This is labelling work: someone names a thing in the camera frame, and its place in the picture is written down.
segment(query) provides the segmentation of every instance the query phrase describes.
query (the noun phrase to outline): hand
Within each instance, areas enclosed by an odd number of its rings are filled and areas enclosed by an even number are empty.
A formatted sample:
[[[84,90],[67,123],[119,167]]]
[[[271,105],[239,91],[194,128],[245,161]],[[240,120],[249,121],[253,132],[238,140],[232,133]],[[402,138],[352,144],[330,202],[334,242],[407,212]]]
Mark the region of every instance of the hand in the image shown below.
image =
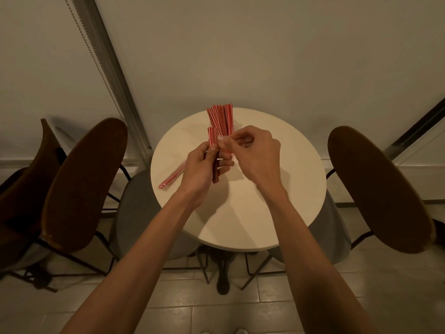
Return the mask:
[[[201,205],[207,196],[213,178],[212,165],[216,157],[219,158],[219,175],[228,172],[235,164],[230,153],[217,151],[216,144],[209,147],[208,141],[201,143],[187,156],[186,168],[178,191],[191,199],[194,208]]]
[[[252,180],[261,193],[271,187],[282,187],[280,175],[280,147],[270,131],[246,126],[223,140],[225,147],[235,154],[243,174]]]

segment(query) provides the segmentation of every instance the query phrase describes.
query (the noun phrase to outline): round table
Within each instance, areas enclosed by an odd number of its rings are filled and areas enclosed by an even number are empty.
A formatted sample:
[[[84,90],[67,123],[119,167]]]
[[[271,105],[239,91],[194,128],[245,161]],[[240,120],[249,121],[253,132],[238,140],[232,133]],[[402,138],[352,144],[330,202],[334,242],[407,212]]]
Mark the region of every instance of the round table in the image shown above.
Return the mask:
[[[281,142],[281,180],[289,199],[306,225],[317,217],[326,196],[326,177],[321,159],[297,129],[267,113],[233,108],[234,129],[254,125],[267,129]],[[181,184],[181,177],[160,190],[187,154],[208,140],[206,111],[189,116],[173,126],[161,139],[151,162],[151,183],[161,207]],[[257,190],[235,166],[219,183],[210,185],[203,204],[184,226],[184,232],[211,247],[234,252],[253,252],[278,246],[269,209]]]

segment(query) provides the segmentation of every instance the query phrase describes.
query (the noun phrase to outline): forearm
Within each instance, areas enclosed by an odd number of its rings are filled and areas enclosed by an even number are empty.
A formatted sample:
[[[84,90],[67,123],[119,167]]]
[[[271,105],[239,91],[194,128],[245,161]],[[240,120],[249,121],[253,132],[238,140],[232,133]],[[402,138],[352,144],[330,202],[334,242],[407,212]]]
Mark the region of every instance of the forearm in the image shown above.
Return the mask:
[[[326,258],[285,189],[277,186],[264,196],[305,332],[376,333],[369,315]]]
[[[192,211],[186,195],[176,192],[62,333],[132,333]]]

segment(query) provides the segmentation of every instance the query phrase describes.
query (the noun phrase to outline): floor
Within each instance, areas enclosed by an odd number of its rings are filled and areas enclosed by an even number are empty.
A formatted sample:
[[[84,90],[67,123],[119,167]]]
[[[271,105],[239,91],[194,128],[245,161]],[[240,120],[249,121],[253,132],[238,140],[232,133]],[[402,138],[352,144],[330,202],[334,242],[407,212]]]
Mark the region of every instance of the floor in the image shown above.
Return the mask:
[[[445,206],[429,206],[431,214],[445,220]],[[368,230],[356,208],[340,210],[354,239]],[[101,221],[105,231],[110,219]],[[107,268],[109,256],[93,241],[77,254]],[[265,258],[250,257],[252,267]],[[184,258],[167,265],[196,265]],[[83,272],[61,257],[48,263],[54,273]],[[282,269],[271,261],[267,270]],[[433,247],[416,255],[393,251],[375,238],[355,248],[336,268],[382,333],[445,333],[445,250]],[[237,327],[249,333],[303,333],[286,276],[255,279],[244,291],[244,257],[230,267],[231,291],[216,292],[216,268],[210,263],[210,286],[199,271],[162,273],[136,333],[232,334]],[[35,290],[28,284],[5,278],[0,281],[0,333],[58,333],[73,312],[96,288],[101,278],[59,278],[52,285],[58,293]]]

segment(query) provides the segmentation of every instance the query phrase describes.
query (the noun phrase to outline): wooden chair back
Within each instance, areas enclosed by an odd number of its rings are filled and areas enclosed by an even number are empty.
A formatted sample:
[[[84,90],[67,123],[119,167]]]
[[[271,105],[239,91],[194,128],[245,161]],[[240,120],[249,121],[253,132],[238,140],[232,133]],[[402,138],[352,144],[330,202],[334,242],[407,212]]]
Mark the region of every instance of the wooden chair back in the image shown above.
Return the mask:
[[[91,242],[126,146],[125,124],[107,118],[73,148],[43,207],[42,237],[50,245],[72,253]]]
[[[327,148],[338,177],[379,240],[404,253],[425,251],[434,242],[425,205],[377,146],[357,130],[339,126]]]
[[[0,269],[19,260],[39,231],[45,198],[60,168],[60,144],[47,121],[41,124],[42,142],[31,165],[0,186]]]

